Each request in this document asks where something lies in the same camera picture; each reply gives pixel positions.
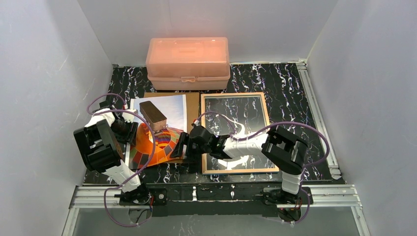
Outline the hot air balloon photo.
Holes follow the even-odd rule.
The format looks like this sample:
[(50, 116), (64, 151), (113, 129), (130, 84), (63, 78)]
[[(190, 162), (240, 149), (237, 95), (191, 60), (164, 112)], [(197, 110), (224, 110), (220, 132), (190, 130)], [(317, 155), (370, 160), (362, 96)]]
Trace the hot air balloon photo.
[(153, 145), (156, 145), (154, 155), (148, 166), (182, 159), (171, 158), (171, 152), (176, 146), (181, 132), (187, 131), (187, 107), (185, 95), (136, 98), (130, 101), (130, 108), (137, 109), (151, 129), (137, 117), (134, 121), (139, 124), (136, 135), (136, 145), (128, 146), (128, 166), (132, 170), (142, 168), (150, 157)]

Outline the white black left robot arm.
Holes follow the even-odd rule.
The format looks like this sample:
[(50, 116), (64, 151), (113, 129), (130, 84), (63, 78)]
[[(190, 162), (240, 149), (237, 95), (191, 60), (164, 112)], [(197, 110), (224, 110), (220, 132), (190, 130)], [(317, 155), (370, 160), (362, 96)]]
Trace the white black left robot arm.
[(130, 196), (148, 193), (138, 175), (129, 179), (134, 172), (124, 162), (122, 151), (123, 145), (136, 145), (138, 126), (132, 114), (117, 113), (113, 105), (104, 101), (90, 121), (73, 132), (86, 168), (111, 177)]

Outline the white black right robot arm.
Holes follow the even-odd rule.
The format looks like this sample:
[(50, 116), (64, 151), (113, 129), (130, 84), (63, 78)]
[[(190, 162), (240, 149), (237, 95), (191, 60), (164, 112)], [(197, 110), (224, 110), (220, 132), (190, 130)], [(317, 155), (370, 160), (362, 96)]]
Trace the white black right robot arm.
[(282, 172), (282, 191), (297, 195), (308, 143), (285, 128), (275, 125), (266, 133), (234, 139), (231, 135), (215, 135), (195, 125), (190, 133), (182, 132), (171, 152), (176, 158), (209, 154), (217, 159), (233, 159), (245, 155), (265, 157)]

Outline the brown cardboard backing board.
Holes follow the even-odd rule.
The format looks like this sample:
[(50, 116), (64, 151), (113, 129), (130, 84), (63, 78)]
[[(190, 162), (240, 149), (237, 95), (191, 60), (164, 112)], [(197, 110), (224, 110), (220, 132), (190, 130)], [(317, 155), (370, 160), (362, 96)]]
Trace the brown cardboard backing board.
[[(190, 133), (192, 126), (191, 123), (197, 118), (199, 115), (199, 94), (196, 92), (192, 93), (146, 93), (144, 98), (148, 97), (160, 97), (160, 96), (171, 96), (171, 95), (185, 95), (186, 96), (186, 107), (187, 107), (187, 131), (186, 133)], [(199, 163), (201, 162), (202, 156), (197, 156), (195, 158), (190, 159), (179, 159), (170, 162), (177, 162), (177, 163)]]

